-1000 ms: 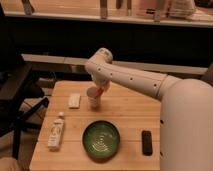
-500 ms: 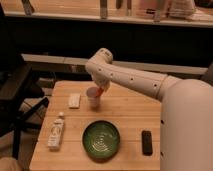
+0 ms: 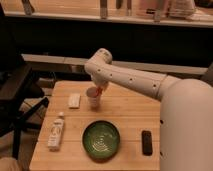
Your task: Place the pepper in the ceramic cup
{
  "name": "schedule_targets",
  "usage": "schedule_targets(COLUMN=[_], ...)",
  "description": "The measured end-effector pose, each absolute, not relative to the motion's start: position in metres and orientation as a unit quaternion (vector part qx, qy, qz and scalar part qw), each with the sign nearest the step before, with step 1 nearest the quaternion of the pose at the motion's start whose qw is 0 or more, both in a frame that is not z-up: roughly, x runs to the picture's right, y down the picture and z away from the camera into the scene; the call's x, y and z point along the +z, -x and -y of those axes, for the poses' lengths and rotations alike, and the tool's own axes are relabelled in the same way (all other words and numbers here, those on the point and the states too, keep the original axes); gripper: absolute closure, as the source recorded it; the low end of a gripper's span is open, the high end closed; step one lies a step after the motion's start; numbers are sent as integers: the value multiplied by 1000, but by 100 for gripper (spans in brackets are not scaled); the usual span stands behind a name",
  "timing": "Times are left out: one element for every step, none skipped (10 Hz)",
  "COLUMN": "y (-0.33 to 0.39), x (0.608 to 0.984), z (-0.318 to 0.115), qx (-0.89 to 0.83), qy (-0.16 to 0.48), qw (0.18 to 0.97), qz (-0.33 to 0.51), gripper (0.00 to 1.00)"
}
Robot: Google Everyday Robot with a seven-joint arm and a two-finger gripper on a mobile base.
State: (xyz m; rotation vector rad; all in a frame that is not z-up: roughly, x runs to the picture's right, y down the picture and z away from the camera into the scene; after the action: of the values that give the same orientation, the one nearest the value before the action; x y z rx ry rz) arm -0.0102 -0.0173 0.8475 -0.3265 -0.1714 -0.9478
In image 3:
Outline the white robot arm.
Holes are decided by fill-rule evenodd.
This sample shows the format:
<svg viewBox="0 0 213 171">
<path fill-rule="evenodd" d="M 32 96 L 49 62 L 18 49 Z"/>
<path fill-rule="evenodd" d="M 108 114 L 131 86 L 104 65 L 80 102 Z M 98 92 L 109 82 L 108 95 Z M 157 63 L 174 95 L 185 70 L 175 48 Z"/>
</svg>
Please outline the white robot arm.
<svg viewBox="0 0 213 171">
<path fill-rule="evenodd" d="M 84 68 L 101 88 L 112 82 L 160 102 L 160 171 L 213 171 L 213 86 L 114 66 L 104 48 Z"/>
</svg>

